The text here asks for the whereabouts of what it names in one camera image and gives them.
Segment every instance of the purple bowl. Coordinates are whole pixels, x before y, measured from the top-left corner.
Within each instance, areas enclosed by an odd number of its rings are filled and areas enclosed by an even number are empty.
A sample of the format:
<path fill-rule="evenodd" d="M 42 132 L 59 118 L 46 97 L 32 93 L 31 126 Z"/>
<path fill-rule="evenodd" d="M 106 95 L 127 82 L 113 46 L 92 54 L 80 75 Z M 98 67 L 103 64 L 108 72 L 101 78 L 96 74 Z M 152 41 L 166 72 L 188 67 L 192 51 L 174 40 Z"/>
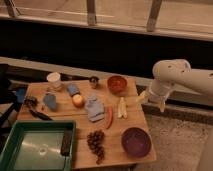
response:
<path fill-rule="evenodd" d="M 141 128 L 128 128 L 122 134 L 121 143 L 125 152 L 132 157 L 144 157 L 151 149 L 149 135 Z"/>

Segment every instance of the gray cloth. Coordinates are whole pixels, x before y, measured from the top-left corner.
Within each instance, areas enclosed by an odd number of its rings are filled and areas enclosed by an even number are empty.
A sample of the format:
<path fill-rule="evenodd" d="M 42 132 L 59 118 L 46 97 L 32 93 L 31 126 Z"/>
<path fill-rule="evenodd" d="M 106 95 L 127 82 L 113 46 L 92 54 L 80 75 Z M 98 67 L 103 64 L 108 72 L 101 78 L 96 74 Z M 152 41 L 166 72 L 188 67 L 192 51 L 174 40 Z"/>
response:
<path fill-rule="evenodd" d="M 85 109 L 88 113 L 88 119 L 92 122 L 101 120 L 104 118 L 104 105 L 97 100 L 95 94 L 91 94 L 85 103 Z"/>
<path fill-rule="evenodd" d="M 47 93 L 43 98 L 44 104 L 52 111 L 56 111 L 57 103 L 54 94 Z"/>

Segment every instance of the blue cloth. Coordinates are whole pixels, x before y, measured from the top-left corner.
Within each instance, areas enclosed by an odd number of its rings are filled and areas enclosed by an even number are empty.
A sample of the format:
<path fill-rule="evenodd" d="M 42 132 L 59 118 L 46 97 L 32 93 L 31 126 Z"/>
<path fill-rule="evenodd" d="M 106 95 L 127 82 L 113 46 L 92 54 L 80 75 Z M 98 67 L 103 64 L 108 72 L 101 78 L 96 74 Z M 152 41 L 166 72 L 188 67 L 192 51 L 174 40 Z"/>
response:
<path fill-rule="evenodd" d="M 67 87 L 67 90 L 68 90 L 68 92 L 71 96 L 74 96 L 76 94 L 80 94 L 79 88 L 75 84 L 70 84 Z"/>
<path fill-rule="evenodd" d="M 95 94 L 91 94 L 85 103 L 85 109 L 88 113 L 88 119 L 92 122 L 101 120 L 104 118 L 104 105 L 97 100 Z"/>

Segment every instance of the red bowl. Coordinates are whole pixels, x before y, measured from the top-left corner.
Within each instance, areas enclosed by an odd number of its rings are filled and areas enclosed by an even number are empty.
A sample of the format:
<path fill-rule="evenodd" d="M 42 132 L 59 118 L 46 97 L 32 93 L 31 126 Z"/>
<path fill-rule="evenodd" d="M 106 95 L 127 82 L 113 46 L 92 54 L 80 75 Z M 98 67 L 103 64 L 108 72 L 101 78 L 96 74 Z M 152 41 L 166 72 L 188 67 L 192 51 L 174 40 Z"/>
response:
<path fill-rule="evenodd" d="M 108 78 L 107 85 L 112 93 L 120 93 L 126 89 L 127 81 L 122 76 L 114 75 Z"/>
<path fill-rule="evenodd" d="M 144 157 L 151 149 L 149 135 L 137 127 L 128 128 L 124 131 L 121 143 L 124 151 L 132 157 Z"/>

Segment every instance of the small cup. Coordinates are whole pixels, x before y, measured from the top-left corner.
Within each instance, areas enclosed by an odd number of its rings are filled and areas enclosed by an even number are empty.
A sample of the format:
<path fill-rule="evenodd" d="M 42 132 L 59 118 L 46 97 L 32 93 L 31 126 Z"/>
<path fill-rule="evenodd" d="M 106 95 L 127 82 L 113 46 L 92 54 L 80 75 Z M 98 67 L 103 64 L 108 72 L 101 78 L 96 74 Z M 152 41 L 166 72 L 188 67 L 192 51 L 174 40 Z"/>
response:
<path fill-rule="evenodd" d="M 47 81 L 51 83 L 53 89 L 59 90 L 62 87 L 61 74 L 58 72 L 52 72 L 47 75 Z"/>
<path fill-rule="evenodd" d="M 90 85 L 94 89 L 98 87 L 98 81 L 99 81 L 99 78 L 96 76 L 92 76 L 89 78 Z"/>

